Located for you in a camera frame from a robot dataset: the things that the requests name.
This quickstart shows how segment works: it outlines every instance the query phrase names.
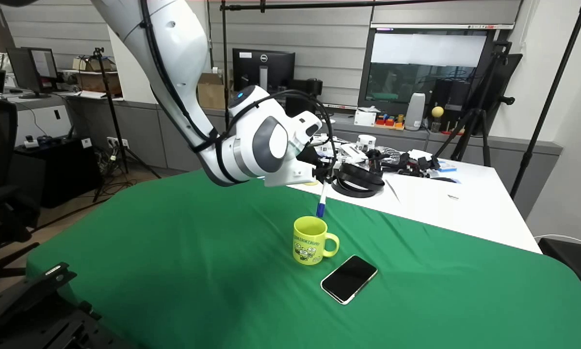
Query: mug handle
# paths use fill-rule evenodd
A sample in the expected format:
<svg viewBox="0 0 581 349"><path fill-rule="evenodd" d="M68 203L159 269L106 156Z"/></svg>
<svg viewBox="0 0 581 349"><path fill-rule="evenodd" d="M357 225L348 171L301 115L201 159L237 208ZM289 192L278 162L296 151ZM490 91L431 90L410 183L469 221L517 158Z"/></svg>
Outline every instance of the mug handle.
<svg viewBox="0 0 581 349"><path fill-rule="evenodd" d="M338 239L337 236L329 233L325 233L325 239L333 240L336 243L336 248L333 251L328 251L323 248L323 257L335 256L335 254L338 252L338 249L340 248L340 240Z"/></svg>

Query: smartphone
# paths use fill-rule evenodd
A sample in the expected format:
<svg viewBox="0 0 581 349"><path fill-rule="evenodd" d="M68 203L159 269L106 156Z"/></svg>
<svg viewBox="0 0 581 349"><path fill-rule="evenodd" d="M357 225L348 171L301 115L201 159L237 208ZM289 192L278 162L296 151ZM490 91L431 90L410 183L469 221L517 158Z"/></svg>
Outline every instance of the smartphone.
<svg viewBox="0 0 581 349"><path fill-rule="evenodd" d="M377 268L353 255L321 281L321 288L338 303L347 305L375 275Z"/></svg>

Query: green tablecloth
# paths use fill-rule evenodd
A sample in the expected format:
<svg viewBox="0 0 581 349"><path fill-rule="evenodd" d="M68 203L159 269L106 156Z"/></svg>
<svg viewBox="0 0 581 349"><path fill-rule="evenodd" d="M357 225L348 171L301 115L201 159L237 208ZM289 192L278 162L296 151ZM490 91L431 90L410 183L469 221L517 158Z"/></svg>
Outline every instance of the green tablecloth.
<svg viewBox="0 0 581 349"><path fill-rule="evenodd" d="M581 284L557 261L330 200L339 253L305 267L292 223L317 201L203 172L142 183L36 248L29 274L69 263L71 296L151 349L581 349ZM319 282L352 254L379 273L343 306Z"/></svg>

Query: office chair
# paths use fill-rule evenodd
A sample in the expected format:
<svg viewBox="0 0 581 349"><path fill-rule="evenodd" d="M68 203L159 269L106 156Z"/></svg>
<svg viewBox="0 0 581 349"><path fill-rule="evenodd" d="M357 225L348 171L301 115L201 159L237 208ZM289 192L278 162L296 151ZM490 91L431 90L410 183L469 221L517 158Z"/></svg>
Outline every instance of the office chair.
<svg viewBox="0 0 581 349"><path fill-rule="evenodd" d="M36 225L39 208L20 188L8 185L7 177L17 135L17 108L13 103L0 101L0 248L14 241L30 240L27 226ZM38 243L33 243L0 259L0 278L24 276L25 268L6 268Z"/></svg>

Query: white cylinder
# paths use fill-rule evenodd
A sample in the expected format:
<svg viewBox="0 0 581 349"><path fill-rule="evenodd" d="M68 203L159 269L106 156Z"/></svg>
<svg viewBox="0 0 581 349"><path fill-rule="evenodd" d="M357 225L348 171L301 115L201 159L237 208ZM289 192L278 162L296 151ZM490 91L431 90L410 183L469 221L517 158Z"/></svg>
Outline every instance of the white cylinder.
<svg viewBox="0 0 581 349"><path fill-rule="evenodd" d="M405 128L410 131L419 130L424 116L424 102L426 96L424 93L414 93L409 101L409 108L405 116Z"/></svg>
<svg viewBox="0 0 581 349"><path fill-rule="evenodd" d="M367 152L374 149L374 144L377 142L377 138L371 135L359 135L357 137L357 150L360 152Z"/></svg>

